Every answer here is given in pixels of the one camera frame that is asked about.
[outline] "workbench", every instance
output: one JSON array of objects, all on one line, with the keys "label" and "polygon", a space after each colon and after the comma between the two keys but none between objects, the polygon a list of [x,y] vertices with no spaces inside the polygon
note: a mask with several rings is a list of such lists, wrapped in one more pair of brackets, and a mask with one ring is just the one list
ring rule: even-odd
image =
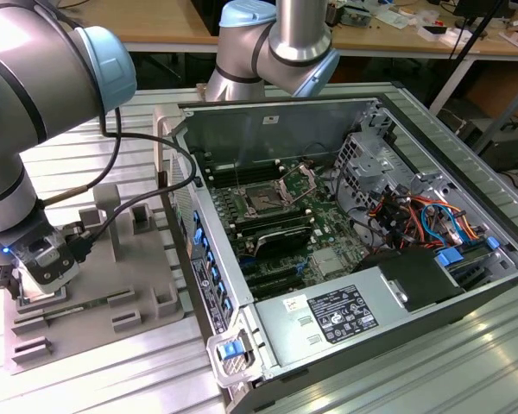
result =
[{"label": "workbench", "polygon": [[[63,0],[61,4],[68,5],[69,2]],[[456,16],[427,0],[419,0],[407,8],[437,10],[440,20],[448,27],[454,27],[457,20]],[[131,52],[217,52],[218,38],[209,35],[190,0],[91,0],[76,9],[68,9],[67,14],[78,18],[85,26],[110,29]],[[430,107],[432,113],[439,112],[476,60],[518,61],[518,47],[499,36],[502,31],[502,24],[499,24],[495,21],[490,24],[488,36],[478,41],[458,66]],[[416,31],[416,27],[399,30],[373,19],[369,28],[342,25],[334,28],[333,45],[342,56],[449,59],[450,47],[441,42],[426,41]]]},{"label": "workbench", "polygon": [[[439,120],[428,121],[419,113],[420,104],[414,97],[389,83],[328,85],[323,93],[353,91],[383,93],[413,116],[423,130],[445,129],[445,134],[449,133]],[[267,95],[284,93],[270,87]],[[156,105],[196,99],[196,91],[190,89],[138,92],[121,108],[123,128],[151,133]],[[107,122],[108,128],[113,129],[112,114]],[[445,134],[432,134],[442,148],[447,145]],[[98,123],[93,120],[29,150],[22,158],[39,196],[46,198],[95,177],[110,158],[114,144],[114,139],[101,137]],[[462,157],[458,165],[463,171],[511,218],[518,219],[518,204],[500,190],[504,180],[487,179],[483,169],[472,169],[474,163],[461,155],[468,151],[466,146],[447,150],[454,160]],[[168,160],[167,151],[164,160]],[[118,185],[123,201],[150,191],[156,188],[153,159],[151,142],[123,140],[116,166],[105,182]],[[161,201],[153,198],[148,203],[161,231],[185,317],[10,376],[3,368],[4,292],[0,292],[0,413],[224,412],[223,394],[215,381],[200,331],[200,303],[190,300],[193,276],[183,273],[184,261],[177,255],[175,229],[167,221]],[[79,209],[91,206],[92,195],[82,194],[55,205],[48,216],[52,223],[67,223],[77,219]],[[398,414],[518,412],[518,287],[459,322],[277,401],[264,413],[330,410]]]}]

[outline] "power supply label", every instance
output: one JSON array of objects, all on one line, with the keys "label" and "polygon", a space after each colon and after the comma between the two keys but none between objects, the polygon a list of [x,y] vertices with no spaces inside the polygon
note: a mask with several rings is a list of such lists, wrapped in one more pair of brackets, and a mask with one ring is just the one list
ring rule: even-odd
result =
[{"label": "power supply label", "polygon": [[307,303],[329,343],[338,343],[378,326],[355,285],[317,296]]},{"label": "power supply label", "polygon": [[217,302],[217,295],[215,293],[215,286],[207,277],[207,270],[205,269],[202,260],[192,260],[193,272],[198,281],[199,293],[204,301],[207,316],[211,322],[211,326],[216,334],[226,331],[226,322],[224,321],[223,312],[219,309]]}]

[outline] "chip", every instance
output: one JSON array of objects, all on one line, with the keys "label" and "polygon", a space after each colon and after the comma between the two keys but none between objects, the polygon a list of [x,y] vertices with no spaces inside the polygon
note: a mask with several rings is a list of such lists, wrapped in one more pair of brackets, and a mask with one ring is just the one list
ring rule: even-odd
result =
[{"label": "chip", "polygon": [[256,211],[263,211],[282,207],[282,200],[275,188],[257,187],[246,190],[246,201]]},{"label": "chip", "polygon": [[323,276],[344,270],[344,265],[333,248],[321,248],[313,253],[313,260]]}]

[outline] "motherboard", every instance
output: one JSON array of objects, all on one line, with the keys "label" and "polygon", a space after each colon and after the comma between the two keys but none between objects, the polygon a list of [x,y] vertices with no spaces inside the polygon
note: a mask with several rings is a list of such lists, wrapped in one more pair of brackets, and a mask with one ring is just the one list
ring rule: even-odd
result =
[{"label": "motherboard", "polygon": [[349,274],[368,253],[311,161],[216,169],[213,203],[258,300]]}]

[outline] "wire bundle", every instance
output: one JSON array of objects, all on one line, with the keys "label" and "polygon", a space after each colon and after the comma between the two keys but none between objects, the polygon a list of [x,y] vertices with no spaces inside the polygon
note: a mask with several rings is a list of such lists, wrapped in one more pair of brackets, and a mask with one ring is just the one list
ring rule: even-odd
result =
[{"label": "wire bundle", "polygon": [[[407,197],[407,203],[399,204],[396,199],[400,197]],[[386,223],[392,222],[389,228],[386,225],[390,235],[386,239],[393,240],[391,244],[395,248],[411,245],[441,248],[454,244],[445,237],[448,232],[443,222],[445,216],[462,243],[469,243],[479,238],[469,225],[465,213],[443,200],[432,200],[422,196],[383,196],[380,203],[369,211],[369,216],[381,222],[384,219]]]}]

